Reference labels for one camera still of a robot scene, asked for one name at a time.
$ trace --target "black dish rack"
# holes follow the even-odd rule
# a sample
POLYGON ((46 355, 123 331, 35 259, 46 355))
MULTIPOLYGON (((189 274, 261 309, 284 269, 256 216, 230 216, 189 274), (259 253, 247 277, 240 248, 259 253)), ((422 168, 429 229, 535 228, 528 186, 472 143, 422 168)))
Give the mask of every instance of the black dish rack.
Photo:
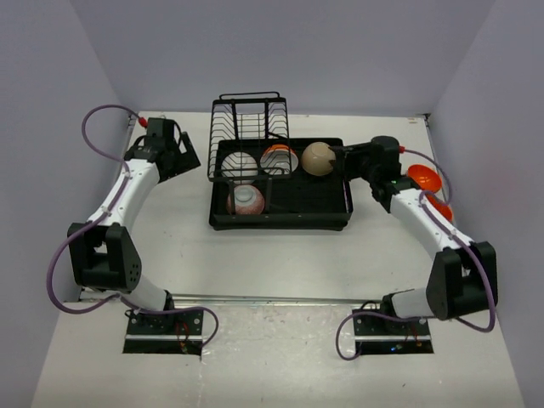
MULTIPOLYGON (((336 169, 324 177, 306 173, 298 164, 294 172, 262 167, 263 153, 272 145, 286 145, 301 160, 306 147, 314 142, 343 145, 336 138, 289 137, 286 99, 277 92, 229 93, 213 101, 208 178, 213 182, 210 225, 215 230, 293 229, 342 230, 351 218, 353 202, 349 183, 336 169), (251 155, 257 163, 247 175, 222 173, 221 165, 232 153, 251 155), (227 211, 234 197, 235 183, 251 180, 263 194, 265 207, 259 215, 227 211)), ((286 158, 291 168, 291 157, 286 158)))

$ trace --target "orange plate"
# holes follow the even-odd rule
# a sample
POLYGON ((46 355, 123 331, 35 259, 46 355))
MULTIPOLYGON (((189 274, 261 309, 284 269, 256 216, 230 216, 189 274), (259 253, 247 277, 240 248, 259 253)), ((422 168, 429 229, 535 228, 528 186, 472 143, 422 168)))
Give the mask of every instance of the orange plate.
POLYGON ((445 206, 444 204, 441 204, 430 194, 427 194, 427 199, 431 204, 433 204, 433 207, 436 208, 445 219, 450 222, 453 220, 453 212, 451 211, 450 206, 445 206))
POLYGON ((431 190, 438 193, 442 188, 440 176, 432 169, 422 164, 414 164, 408 167, 406 175, 413 178, 422 190, 431 190))

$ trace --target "purple cable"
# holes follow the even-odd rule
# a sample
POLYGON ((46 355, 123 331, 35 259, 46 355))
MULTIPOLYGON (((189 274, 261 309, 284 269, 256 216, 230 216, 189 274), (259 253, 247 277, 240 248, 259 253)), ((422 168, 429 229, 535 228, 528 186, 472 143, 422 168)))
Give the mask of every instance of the purple cable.
MULTIPOLYGON (((448 175, 446 174, 444 169, 442 169, 442 167, 439 166, 439 164, 434 159, 432 159, 431 157, 425 155, 424 153, 421 153, 421 152, 415 151, 415 150, 408 150, 408 149, 405 149, 404 152, 405 153, 411 153, 411 154, 414 154, 414 155, 417 155, 417 156, 420 156, 420 157, 423 157, 423 158, 429 160, 430 162, 432 162, 434 164, 434 166, 437 169, 439 169, 440 173, 442 173, 442 176, 444 177, 444 180, 445 180, 445 182, 446 182, 446 184, 448 186, 448 196, 445 198, 445 201, 440 200, 432 191, 424 190, 419 195, 419 202, 422 205, 423 211, 431 218, 431 220, 433 220, 433 222, 441 230, 443 230, 446 234, 451 236, 451 239, 456 244, 458 244, 465 252, 467 252, 468 256, 472 259, 472 261, 476 265, 476 269, 478 270, 480 278, 482 279, 482 282, 484 283, 485 296, 487 297, 488 308, 489 308, 489 311, 490 311, 489 325, 487 327, 476 326, 474 323, 466 321, 461 317, 457 317, 456 320, 461 322, 463 325, 466 325, 466 326, 470 327, 471 329, 474 329, 474 330, 476 330, 478 332, 483 332, 483 333, 491 332, 493 330, 493 328, 495 327, 495 323, 496 323, 496 307, 495 307, 495 299, 493 298, 493 291, 491 290, 491 285, 490 285, 489 279, 487 278, 487 274, 485 273, 484 265, 482 265, 482 263, 479 261, 478 257, 474 253, 474 251, 472 249, 470 249, 467 246, 467 244, 465 244, 455 234, 452 234, 450 229, 448 229, 448 227, 446 227, 437 217, 434 216, 434 214, 431 212, 431 210, 429 210, 429 208, 427 207, 427 204, 424 201, 424 198, 426 196, 432 195, 439 202, 442 202, 443 204, 448 205, 451 202, 451 193, 452 193, 450 178, 448 177, 448 175)), ((409 319, 401 319, 399 317, 393 317, 393 316, 388 316, 386 314, 381 314, 381 313, 376 313, 376 312, 367 312, 367 311, 361 311, 361 312, 356 312, 356 313, 350 314, 344 320, 342 320, 342 322, 338 326, 337 334, 335 336, 335 345, 336 345, 336 348, 337 348, 337 353, 338 353, 338 355, 340 356, 340 358, 342 360, 353 361, 353 360, 357 359, 360 356, 360 351, 358 351, 357 353, 355 353, 354 355, 349 356, 349 357, 343 355, 342 352, 340 351, 340 344, 339 344, 339 342, 340 342, 340 332, 342 331, 345 324, 348 321, 354 319, 355 317, 359 317, 359 316, 375 316, 375 317, 379 317, 381 319, 391 320, 391 321, 395 321, 395 322, 398 322, 398 323, 418 321, 418 320, 421 319, 420 317, 414 317, 414 318, 409 318, 409 319)))
MULTIPOLYGON (((123 105, 112 105, 112 104, 108 104, 108 105, 100 105, 100 106, 97 106, 96 108, 90 110, 87 115, 85 115, 85 117, 83 118, 82 120, 82 136, 83 136, 83 140, 85 140, 85 143, 87 144, 88 147, 90 147, 94 152, 98 153, 99 155, 107 158, 107 159, 110 159, 110 160, 113 160, 115 162, 119 162, 121 163, 123 169, 125 170, 125 178, 123 179, 122 183, 121 183, 121 186, 119 187, 119 190, 117 190, 116 194, 114 195, 113 199, 111 200, 110 204, 108 205, 107 209, 105 212, 102 213, 102 215, 100 215, 97 219, 95 219, 92 223, 89 223, 89 224, 86 224, 84 227, 82 227, 80 230, 78 230, 76 233, 70 235, 68 238, 66 238, 60 245, 59 247, 57 248, 57 250, 54 252, 53 256, 51 257, 51 261, 49 262, 49 266, 48 266, 48 273, 47 273, 47 278, 46 278, 46 287, 47 287, 47 291, 48 291, 48 296, 49 296, 49 299, 51 300, 51 303, 59 310, 65 312, 65 313, 68 313, 68 314, 71 314, 71 315, 83 315, 85 313, 89 313, 89 312, 92 312, 93 310, 96 310, 98 309, 100 306, 103 306, 105 305, 106 303, 108 303, 110 300, 112 299, 117 299, 120 297, 119 294, 115 294, 115 295, 111 295, 111 296, 108 296, 106 297, 105 299, 102 299, 100 300, 99 302, 97 302, 96 304, 94 304, 93 306, 90 306, 86 309, 70 309, 70 308, 67 308, 57 297, 56 295, 54 294, 54 289, 53 289, 53 274, 54 274, 54 268, 57 264, 57 262, 59 261, 59 258, 60 258, 60 255, 62 254, 62 252, 71 244, 72 241, 74 241, 76 238, 80 237, 81 235, 85 234, 87 231, 89 231, 90 229, 94 228, 96 225, 100 224, 102 221, 104 221, 105 217, 107 216, 107 213, 110 212, 113 207, 116 205, 116 203, 119 201, 119 198, 121 197, 123 191, 125 190, 125 188, 127 187, 127 183, 128 183, 128 180, 130 179, 130 168, 128 167, 128 164, 121 158, 121 157, 116 157, 116 156, 113 156, 109 153, 106 153, 105 151, 102 151, 100 150, 98 147, 96 147, 88 138, 87 136, 87 122, 88 122, 88 119, 89 117, 91 117, 95 112, 98 112, 98 111, 102 111, 103 109, 110 109, 110 108, 116 108, 116 109, 122 109, 126 112, 128 112, 130 115, 132 116, 136 116, 137 118, 139 118, 139 115, 133 111, 132 109, 130 108, 127 108, 126 106, 123 106, 123 105)), ((186 309, 173 309, 173 310, 161 310, 161 311, 155 311, 155 310, 146 310, 146 309, 141 309, 139 308, 137 305, 133 304, 133 303, 130 303, 127 299, 121 297, 121 301, 123 303, 125 303, 129 308, 131 309, 135 309, 135 310, 140 310, 142 313, 146 313, 148 315, 174 315, 174 314, 177 314, 177 313, 184 313, 184 312, 190 312, 190 311, 194 311, 194 310, 202 310, 202 311, 206 311, 208 312, 210 315, 212 315, 213 319, 215 320, 215 329, 213 330, 213 333, 212 335, 202 344, 202 347, 204 347, 205 345, 207 345, 208 343, 210 343, 210 341, 212 341, 212 339, 215 337, 215 335, 217 334, 218 332, 218 329, 219 329, 219 318, 218 316, 209 308, 205 308, 205 307, 202 307, 202 306, 194 306, 194 307, 191 307, 191 308, 186 308, 186 309)))

